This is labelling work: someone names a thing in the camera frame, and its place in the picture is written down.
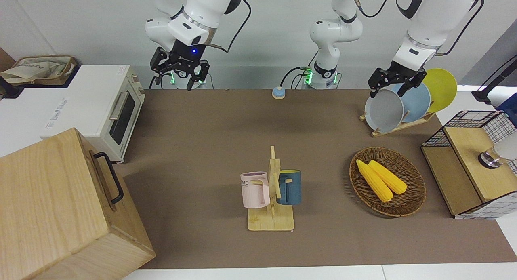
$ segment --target brown tabletop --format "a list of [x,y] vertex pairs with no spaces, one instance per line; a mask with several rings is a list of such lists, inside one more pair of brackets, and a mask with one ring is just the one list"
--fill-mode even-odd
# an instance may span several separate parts
[[[365,90],[148,91],[124,176],[156,258],[144,269],[290,267],[517,260],[496,221],[452,219],[420,145],[437,118],[379,138],[358,119]],[[249,232],[240,173],[300,169],[303,202],[293,232]],[[394,149],[421,172],[425,204],[386,219],[351,189],[357,151]]]

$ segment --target mug rack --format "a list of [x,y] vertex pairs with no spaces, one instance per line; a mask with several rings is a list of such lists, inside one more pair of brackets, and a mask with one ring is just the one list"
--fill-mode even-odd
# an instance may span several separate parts
[[[402,120],[404,120],[404,118],[406,118],[406,116],[409,113],[410,113],[409,111],[406,111],[406,113],[404,113],[404,116],[402,117]],[[407,129],[409,127],[413,127],[413,126],[416,126],[416,125],[419,125],[419,124],[423,124],[423,123],[428,122],[435,114],[436,114],[436,112],[425,113],[424,116],[422,116],[422,118],[420,118],[419,120],[415,120],[414,122],[410,122],[410,123],[400,123],[399,126],[395,127],[392,131],[387,131],[385,133],[381,133],[379,131],[379,129],[375,129],[375,130],[373,130],[371,135],[372,135],[373,138],[376,138],[376,137],[387,135],[388,133],[394,133],[396,131],[401,131],[402,129]],[[359,117],[359,119],[361,121],[365,121],[366,120],[366,112],[364,112]]]
[[248,209],[248,229],[251,231],[292,231],[294,215],[292,206],[277,203],[281,198],[278,178],[280,175],[280,159],[275,156],[275,146],[271,146],[269,159],[268,182],[271,203],[263,208]]

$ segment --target yellow plate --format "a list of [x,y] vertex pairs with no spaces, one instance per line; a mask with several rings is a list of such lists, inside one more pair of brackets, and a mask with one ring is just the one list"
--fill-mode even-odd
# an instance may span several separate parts
[[429,89],[431,100],[434,101],[429,112],[436,112],[449,106],[458,92],[458,83],[454,76],[444,69],[427,70],[423,83]]

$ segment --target white robotic arm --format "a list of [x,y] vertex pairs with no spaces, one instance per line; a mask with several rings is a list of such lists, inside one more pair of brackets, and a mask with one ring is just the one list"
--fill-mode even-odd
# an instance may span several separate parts
[[426,72],[424,64],[445,43],[447,35],[455,29],[477,0],[412,0],[401,13],[411,19],[406,37],[395,53],[388,70],[377,68],[368,80],[374,97],[377,91],[393,83],[403,83],[398,94],[418,87]]
[[[240,0],[183,0],[182,4],[172,17],[148,20],[145,31],[160,45],[151,60],[151,69],[160,79],[170,71],[182,78],[190,75],[187,90],[191,90],[195,82],[206,79],[210,66],[201,56],[206,45],[212,42],[222,15],[237,8]],[[162,12],[170,12],[161,3],[157,7]]]
[[310,37],[318,46],[318,54],[305,83],[315,89],[327,89],[334,83],[339,57],[337,42],[355,41],[362,35],[362,22],[357,18],[354,0],[332,0],[332,9],[339,17],[312,24]]

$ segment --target corn cob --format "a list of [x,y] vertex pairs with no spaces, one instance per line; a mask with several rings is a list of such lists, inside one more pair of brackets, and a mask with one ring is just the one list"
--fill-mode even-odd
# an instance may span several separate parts
[[408,186],[404,181],[402,181],[399,177],[397,177],[395,174],[391,173],[390,170],[386,169],[383,165],[379,164],[375,160],[371,160],[368,163],[368,166],[372,168],[377,175],[386,183],[386,186],[388,186],[393,192],[396,194],[402,194],[406,192],[406,189]]
[[361,160],[356,160],[357,167],[359,168],[359,172],[366,179],[366,182],[370,186],[370,188],[375,192],[377,197],[382,202],[388,202],[393,198],[393,193],[386,186],[386,184],[382,181],[382,179],[375,173],[367,164],[365,164]]

